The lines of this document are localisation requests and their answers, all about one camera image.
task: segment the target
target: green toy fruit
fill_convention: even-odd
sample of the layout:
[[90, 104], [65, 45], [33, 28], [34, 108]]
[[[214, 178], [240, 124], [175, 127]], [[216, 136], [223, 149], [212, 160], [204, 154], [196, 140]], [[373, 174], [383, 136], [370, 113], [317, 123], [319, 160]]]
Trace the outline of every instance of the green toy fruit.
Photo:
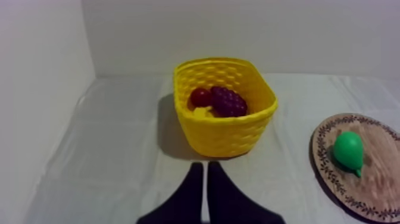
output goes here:
[[333, 146], [333, 156], [342, 165], [354, 170], [361, 177], [363, 166], [363, 142], [354, 132], [343, 132], [336, 138]]

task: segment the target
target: yellow basket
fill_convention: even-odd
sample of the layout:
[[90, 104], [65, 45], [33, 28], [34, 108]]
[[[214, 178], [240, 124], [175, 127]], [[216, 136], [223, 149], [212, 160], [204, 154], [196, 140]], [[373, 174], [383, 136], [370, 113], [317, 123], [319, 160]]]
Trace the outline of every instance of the yellow basket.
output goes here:
[[[243, 117], [198, 117], [188, 108], [190, 93], [198, 88], [224, 86], [248, 105]], [[209, 157], [247, 153], [260, 138], [277, 108], [277, 98], [256, 68], [234, 58], [188, 61], [174, 71], [174, 101], [179, 122], [191, 147]]]

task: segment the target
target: white cloth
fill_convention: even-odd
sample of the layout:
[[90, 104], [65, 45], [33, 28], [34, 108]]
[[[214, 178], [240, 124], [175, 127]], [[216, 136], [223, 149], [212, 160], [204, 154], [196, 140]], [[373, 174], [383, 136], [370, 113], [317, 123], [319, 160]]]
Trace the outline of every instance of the white cloth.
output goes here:
[[[326, 117], [356, 112], [400, 130], [400, 80], [265, 74], [279, 109], [255, 148], [221, 161], [251, 199], [291, 223], [361, 223], [322, 191], [308, 158]], [[48, 164], [29, 224], [132, 224], [180, 185], [196, 155], [174, 113], [172, 76], [94, 81]], [[203, 219], [209, 219], [207, 201]]]

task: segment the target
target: white wall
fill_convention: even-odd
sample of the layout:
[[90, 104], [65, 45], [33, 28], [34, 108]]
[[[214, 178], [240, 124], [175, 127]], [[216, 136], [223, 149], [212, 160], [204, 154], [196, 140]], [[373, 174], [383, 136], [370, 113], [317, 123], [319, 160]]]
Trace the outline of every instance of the white wall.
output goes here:
[[79, 0], [0, 1], [0, 223], [20, 223], [94, 78]]
[[399, 0], [83, 0], [99, 75], [247, 58], [263, 72], [400, 76]]

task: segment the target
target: wooden plate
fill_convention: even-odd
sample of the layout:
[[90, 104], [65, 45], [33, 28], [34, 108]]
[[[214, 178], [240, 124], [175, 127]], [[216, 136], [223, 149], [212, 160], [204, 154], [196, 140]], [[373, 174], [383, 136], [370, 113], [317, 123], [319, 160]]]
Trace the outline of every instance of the wooden plate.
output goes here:
[[[364, 145], [361, 178], [332, 156], [336, 137], [360, 135]], [[400, 135], [360, 114], [338, 114], [324, 120], [311, 140], [311, 159], [323, 182], [347, 208], [368, 220], [400, 222]]]

